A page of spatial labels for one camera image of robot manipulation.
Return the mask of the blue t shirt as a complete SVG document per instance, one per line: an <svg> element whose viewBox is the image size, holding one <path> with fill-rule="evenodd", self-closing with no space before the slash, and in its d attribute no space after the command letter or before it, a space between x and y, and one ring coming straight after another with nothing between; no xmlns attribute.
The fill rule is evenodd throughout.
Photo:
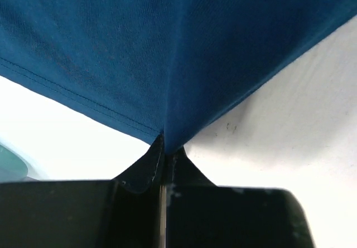
<svg viewBox="0 0 357 248"><path fill-rule="evenodd" d="M1 75L167 152L356 15L356 0L1 0Z"/></svg>

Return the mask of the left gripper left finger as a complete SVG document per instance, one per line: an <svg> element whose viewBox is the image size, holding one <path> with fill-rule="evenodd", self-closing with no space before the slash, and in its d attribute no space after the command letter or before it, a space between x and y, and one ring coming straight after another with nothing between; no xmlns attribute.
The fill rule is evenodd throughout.
<svg viewBox="0 0 357 248"><path fill-rule="evenodd" d="M2 247L160 247L163 135L111 180L1 184Z"/></svg>

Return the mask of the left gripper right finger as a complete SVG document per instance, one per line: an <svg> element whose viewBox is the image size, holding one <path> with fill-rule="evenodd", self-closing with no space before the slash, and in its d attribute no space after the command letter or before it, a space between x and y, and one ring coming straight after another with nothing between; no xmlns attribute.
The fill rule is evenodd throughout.
<svg viewBox="0 0 357 248"><path fill-rule="evenodd" d="M314 246L291 192L217 186L184 149L166 156L166 166L166 247Z"/></svg>

